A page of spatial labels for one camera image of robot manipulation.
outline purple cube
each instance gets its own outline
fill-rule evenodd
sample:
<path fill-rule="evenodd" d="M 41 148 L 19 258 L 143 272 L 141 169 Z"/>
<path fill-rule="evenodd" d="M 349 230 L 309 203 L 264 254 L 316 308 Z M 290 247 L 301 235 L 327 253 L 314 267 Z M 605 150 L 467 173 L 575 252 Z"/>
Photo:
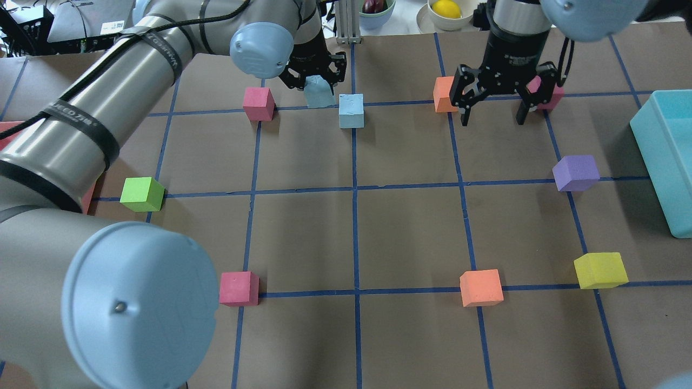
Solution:
<path fill-rule="evenodd" d="M 568 155 L 553 168 L 560 192 L 582 192 L 599 182 L 601 174 L 593 155 Z"/>

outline black cable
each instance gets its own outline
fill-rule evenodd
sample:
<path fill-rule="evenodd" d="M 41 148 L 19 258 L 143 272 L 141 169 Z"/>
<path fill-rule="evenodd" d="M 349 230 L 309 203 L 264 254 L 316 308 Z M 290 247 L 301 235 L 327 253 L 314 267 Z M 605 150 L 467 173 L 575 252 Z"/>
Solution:
<path fill-rule="evenodd" d="M 87 34 L 87 24 L 84 22 L 84 14 L 82 13 L 82 10 L 80 10 L 80 8 L 77 6 L 77 4 L 75 4 L 74 1 L 72 1 L 72 0 L 67 0 L 67 1 L 68 1 L 70 4 L 72 4 L 72 6 L 73 6 L 74 8 L 77 9 L 77 12 L 80 13 L 80 18 L 82 19 L 82 28 L 84 29 L 84 40 L 89 39 L 89 35 Z"/>
<path fill-rule="evenodd" d="M 565 73 L 563 74 L 563 64 L 565 63 L 565 54 L 567 54 L 567 45 L 570 45 L 570 56 L 567 59 L 567 67 L 565 67 Z M 572 68 L 572 58 L 574 57 L 574 41 L 570 38 L 565 37 L 563 42 L 562 51 L 560 52 L 560 62 L 558 64 L 558 77 L 557 86 L 562 87 L 567 81 L 567 76 L 570 74 L 570 69 Z"/>
<path fill-rule="evenodd" d="M 204 19 L 193 19 L 193 20 L 186 20 L 186 21 L 178 21 L 175 23 L 169 23 L 169 24 L 164 24 L 163 26 L 155 27 L 152 30 L 156 32 L 161 32 L 164 30 L 169 30 L 171 28 L 176 28 L 176 27 L 184 27 L 184 26 L 190 26 L 192 24 L 202 24 L 202 23 L 215 23 L 217 21 L 225 21 L 232 19 L 238 15 L 240 15 L 241 12 L 243 12 L 249 5 L 250 5 L 251 0 L 245 0 L 243 1 L 243 4 L 238 7 L 235 11 L 231 12 L 230 14 L 227 15 L 222 15 L 218 17 L 208 17 Z M 118 59 L 126 50 L 128 50 L 130 47 L 132 47 L 135 43 L 138 43 L 139 39 L 134 39 L 134 37 L 126 40 L 123 44 L 120 46 L 116 47 L 112 52 L 108 54 L 108 58 L 104 59 L 99 65 L 97 65 L 91 72 L 86 74 L 81 80 L 79 80 L 77 83 L 75 83 L 70 89 L 68 89 L 65 93 L 62 94 L 62 96 L 59 97 L 60 100 L 63 101 L 69 101 L 74 98 L 77 93 L 81 92 L 89 86 L 92 82 L 94 82 L 97 78 L 99 78 L 108 68 L 110 68 L 113 65 L 113 62 L 115 62 L 116 59 Z M 42 119 L 48 118 L 48 114 L 45 112 L 41 112 L 34 116 L 33 118 L 20 123 L 4 132 L 0 132 L 0 139 L 5 139 L 9 136 L 12 136 L 16 134 L 17 132 L 20 132 L 23 129 L 29 128 L 32 125 L 38 123 Z"/>
<path fill-rule="evenodd" d="M 169 30 L 171 28 L 176 28 L 176 27 L 190 26 L 192 24 L 215 23 L 217 21 L 225 21 L 225 20 L 233 19 L 234 17 L 240 15 L 241 12 L 245 11 L 245 8 L 247 8 L 249 5 L 250 5 L 250 0 L 245 0 L 245 1 L 243 1 L 243 4 L 240 5 L 240 7 L 238 7 L 235 11 L 233 11 L 227 15 L 216 16 L 216 17 L 206 17 L 204 19 L 191 19 L 191 20 L 185 20 L 185 21 L 177 21 L 175 23 L 169 23 L 169 24 L 164 24 L 163 26 L 155 27 L 152 30 L 160 33 L 161 31 Z"/>

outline foam cube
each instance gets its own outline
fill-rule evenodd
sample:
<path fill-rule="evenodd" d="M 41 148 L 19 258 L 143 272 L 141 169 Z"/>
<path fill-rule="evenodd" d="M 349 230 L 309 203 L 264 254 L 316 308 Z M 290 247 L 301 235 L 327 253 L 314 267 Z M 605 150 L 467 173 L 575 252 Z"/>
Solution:
<path fill-rule="evenodd" d="M 339 95 L 339 127 L 365 127 L 365 109 L 363 108 L 362 94 Z"/>
<path fill-rule="evenodd" d="M 260 301 L 260 277 L 251 271 L 221 274 L 219 304 L 229 307 L 247 307 Z"/>
<path fill-rule="evenodd" d="M 321 75 L 307 76 L 303 92 L 308 108 L 323 108 L 336 104 L 331 85 Z"/>
<path fill-rule="evenodd" d="M 432 98 L 435 101 L 435 112 L 456 112 L 457 107 L 452 105 L 449 92 L 452 89 L 454 76 L 438 77 L 435 80 L 435 88 L 432 90 Z"/>
<path fill-rule="evenodd" d="M 601 179 L 593 155 L 568 155 L 553 168 L 560 192 L 582 192 Z"/>
<path fill-rule="evenodd" d="M 526 87 L 529 89 L 529 92 L 535 93 L 540 87 L 540 77 L 536 76 Z M 565 90 L 562 87 L 555 85 L 555 89 L 553 89 L 553 97 L 550 99 L 550 101 L 540 103 L 536 108 L 554 109 L 563 97 L 565 97 Z"/>
<path fill-rule="evenodd" d="M 504 301 L 497 269 L 467 271 L 459 277 L 459 287 L 465 307 L 488 307 Z"/>
<path fill-rule="evenodd" d="M 274 117 L 275 106 L 269 88 L 245 88 L 243 110 L 250 121 L 270 121 Z"/>
<path fill-rule="evenodd" d="M 165 188 L 151 177 L 125 179 L 120 203 L 134 212 L 158 212 Z"/>
<path fill-rule="evenodd" d="M 582 289 L 615 288 L 630 282 L 620 253 L 588 253 L 574 261 Z"/>

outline pink cube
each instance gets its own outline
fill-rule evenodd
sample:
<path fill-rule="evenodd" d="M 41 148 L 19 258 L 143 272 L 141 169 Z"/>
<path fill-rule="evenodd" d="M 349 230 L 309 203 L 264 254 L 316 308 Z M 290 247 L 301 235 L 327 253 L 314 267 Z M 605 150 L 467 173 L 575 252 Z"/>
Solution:
<path fill-rule="evenodd" d="M 219 304 L 247 307 L 260 302 L 260 277 L 251 271 L 221 274 Z"/>
<path fill-rule="evenodd" d="M 274 117 L 274 97 L 269 88 L 245 89 L 243 109 L 250 121 L 270 121 Z"/>
<path fill-rule="evenodd" d="M 21 122 L 0 122 L 0 132 L 4 132 L 18 124 L 21 124 Z M 0 150 L 7 147 L 7 145 L 9 145 L 10 142 L 12 142 L 12 140 L 14 140 L 17 137 L 17 135 L 19 135 L 19 133 L 14 134 L 9 138 L 0 139 Z"/>
<path fill-rule="evenodd" d="M 529 89 L 529 92 L 535 93 L 538 90 L 539 86 L 540 86 L 540 77 L 536 76 L 527 85 L 527 88 Z M 550 100 L 550 102 L 547 102 L 545 104 L 539 104 L 536 108 L 537 109 L 554 109 L 557 106 L 557 104 L 560 102 L 560 100 L 562 100 L 562 97 L 564 95 L 565 95 L 565 90 L 556 85 L 555 89 L 553 89 L 553 98 Z"/>

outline white bowl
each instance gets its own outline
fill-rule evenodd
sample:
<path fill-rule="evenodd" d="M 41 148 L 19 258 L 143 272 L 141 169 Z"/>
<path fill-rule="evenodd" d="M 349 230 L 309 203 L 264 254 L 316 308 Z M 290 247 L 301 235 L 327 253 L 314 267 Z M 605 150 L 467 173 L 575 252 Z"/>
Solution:
<path fill-rule="evenodd" d="M 384 23 L 387 23 L 387 20 L 392 17 L 392 11 L 394 11 L 394 6 L 397 4 L 397 0 L 387 0 L 387 9 L 376 14 L 362 13 L 361 10 L 363 9 L 363 3 L 365 3 L 365 0 L 360 0 L 358 3 L 360 4 L 358 14 L 361 16 L 361 27 L 363 27 L 365 30 L 374 30 L 375 28 L 380 28 Z"/>
<path fill-rule="evenodd" d="M 451 19 L 449 17 L 440 16 L 433 11 L 433 4 L 437 3 L 437 1 L 438 0 L 428 0 L 428 14 L 435 27 L 446 31 L 459 30 L 468 25 L 473 18 L 473 11 L 478 7 L 478 4 L 481 3 L 480 0 L 451 0 L 462 10 L 462 17 Z"/>

